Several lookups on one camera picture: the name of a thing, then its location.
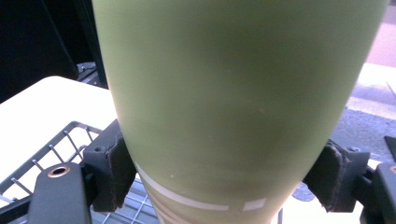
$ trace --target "white marking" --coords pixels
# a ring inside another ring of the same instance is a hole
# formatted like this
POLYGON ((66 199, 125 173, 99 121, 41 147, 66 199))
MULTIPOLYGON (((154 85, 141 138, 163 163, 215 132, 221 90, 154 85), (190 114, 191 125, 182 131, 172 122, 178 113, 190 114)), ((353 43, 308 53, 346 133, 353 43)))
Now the white marking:
POLYGON ((173 201, 176 201, 178 203, 183 203, 185 205, 191 206, 191 207, 196 207, 200 209, 205 209, 205 210, 215 210, 215 211, 227 211, 229 206, 228 205, 221 205, 221 204, 213 204, 213 203, 202 203, 195 201, 193 199, 189 199, 186 197, 183 197, 181 195, 178 195, 174 193, 173 191, 166 189, 165 187, 161 186, 159 183, 157 183, 155 180, 151 179, 143 170, 140 168, 140 166, 136 163, 136 169, 138 173, 140 174, 140 177, 146 180, 148 184, 150 184, 154 189, 156 189, 158 192, 160 192, 162 195, 172 199, 173 201))
POLYGON ((154 202, 156 211, 158 214, 161 214, 165 219, 170 221, 171 223, 177 223, 177 224, 191 224, 190 222, 184 220, 183 218, 179 217, 175 213, 173 213, 171 210, 166 208, 162 203, 160 203, 149 191, 148 191, 148 196, 154 202))
POLYGON ((266 200, 267 200, 266 198, 263 198, 256 201, 247 202, 245 203, 243 211, 245 212, 245 211, 259 209, 264 206, 266 200))
POLYGON ((396 119, 396 106, 394 105, 386 105, 358 97, 349 97, 346 107, 350 110, 358 110, 385 119, 396 119))

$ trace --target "metal bar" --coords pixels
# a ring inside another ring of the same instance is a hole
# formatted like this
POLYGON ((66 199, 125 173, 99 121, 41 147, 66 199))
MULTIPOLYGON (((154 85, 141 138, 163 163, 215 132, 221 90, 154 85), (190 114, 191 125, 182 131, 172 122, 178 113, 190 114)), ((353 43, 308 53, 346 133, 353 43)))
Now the metal bar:
MULTIPOLYGON (((126 198, 128 198, 128 199, 131 199, 131 200, 133 200, 133 201, 135 201, 135 202, 137 202, 137 203, 142 203, 140 200, 137 200, 136 198, 133 198, 133 197, 131 197, 131 196, 126 196, 126 198)), ((153 207, 151 204, 149 204, 149 203, 146 203, 146 202, 144 202, 144 205, 146 205, 146 206, 148 206, 148 207, 153 207)))
POLYGON ((93 141, 93 139, 92 139, 92 136, 91 136, 91 134, 90 134, 90 130, 89 130, 89 128, 87 127, 87 128, 85 128, 85 132, 87 132, 87 135, 88 135, 88 137, 90 138, 90 140, 91 140, 91 142, 93 141))
POLYGON ((79 122, 76 122, 76 121, 71 122, 71 125, 73 125, 73 126, 75 126, 75 127, 82 128, 82 129, 88 129, 91 133, 97 133, 97 134, 99 134, 99 133, 102 132, 102 130, 100 130, 100 129, 97 129, 97 128, 94 128, 94 127, 92 127, 92 126, 88 126, 88 125, 86 125, 86 124, 79 123, 79 122))
POLYGON ((78 148, 76 147, 76 144, 74 143, 73 139, 70 137, 69 132, 68 131, 64 131, 64 134, 67 136, 67 138, 69 139, 70 143, 73 145, 73 148, 76 150, 77 154, 82 159, 82 156, 79 153, 78 148))
POLYGON ((125 219, 130 220, 130 221, 133 221, 130 217, 127 217, 127 216, 125 216, 124 214, 119 213, 119 212, 117 212, 117 211, 114 212, 113 214, 116 214, 117 216, 123 217, 123 218, 125 218, 125 219))
POLYGON ((135 223, 137 223, 137 224, 146 224, 146 223, 144 223, 144 222, 142 222, 142 221, 139 221, 139 220, 134 220, 133 222, 132 222, 132 224, 135 224, 135 223))
POLYGON ((33 163, 40 171, 43 171, 43 170, 44 170, 43 167, 41 167, 40 164, 38 164, 38 161, 37 161, 37 160, 32 160, 32 163, 33 163))
POLYGON ((18 185, 21 189, 26 191, 28 194, 33 194, 32 191, 30 191, 28 188, 26 188, 20 181, 18 181, 16 178, 12 177, 11 181, 14 182, 14 184, 18 185))
POLYGON ((102 224, 105 224, 108 218, 110 217, 111 213, 108 213, 107 216, 105 217, 105 220, 103 220, 102 224))
POLYGON ((27 214, 32 195, 0 208, 0 223, 8 223, 27 214))
POLYGON ((77 152, 73 152, 73 155, 69 159, 67 159, 66 161, 67 162, 72 161, 77 155, 78 155, 77 152))
POLYGON ((78 148, 78 151, 82 152, 85 148, 87 148, 87 146, 82 145, 82 146, 80 146, 80 147, 78 148))
POLYGON ((64 163, 64 160, 62 160, 62 157, 59 155, 59 153, 55 150, 55 148, 53 147, 53 145, 49 145, 49 148, 53 151, 53 153, 55 153, 56 157, 58 157, 58 159, 64 163))
POLYGON ((0 194, 0 200, 4 201, 6 203, 13 203, 14 201, 10 200, 9 198, 4 197, 3 195, 0 194))
POLYGON ((132 224, 134 224, 134 221, 137 219, 137 216, 139 215, 140 211, 142 210, 142 208, 144 206, 144 202, 146 201, 147 198, 148 198, 148 196, 146 195, 143 202, 141 202, 139 209, 137 209, 136 214, 134 214, 134 219, 132 220, 132 224))

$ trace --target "metal wire rack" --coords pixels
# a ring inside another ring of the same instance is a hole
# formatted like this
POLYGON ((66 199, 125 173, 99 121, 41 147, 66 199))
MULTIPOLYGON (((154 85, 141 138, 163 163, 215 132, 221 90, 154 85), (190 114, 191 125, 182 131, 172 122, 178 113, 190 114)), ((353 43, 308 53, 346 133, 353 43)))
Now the metal wire rack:
MULTIPOLYGON (((0 183, 0 208, 14 203, 34 193, 35 180, 41 171, 51 165, 67 161, 80 163, 83 150, 101 130, 91 126, 71 122, 56 134, 46 145, 17 171, 0 183)), ((151 201, 139 177, 130 188, 124 205, 114 213, 96 213, 91 208, 94 224, 158 224, 151 201)), ((27 223, 26 216, 20 217, 11 224, 27 223)))

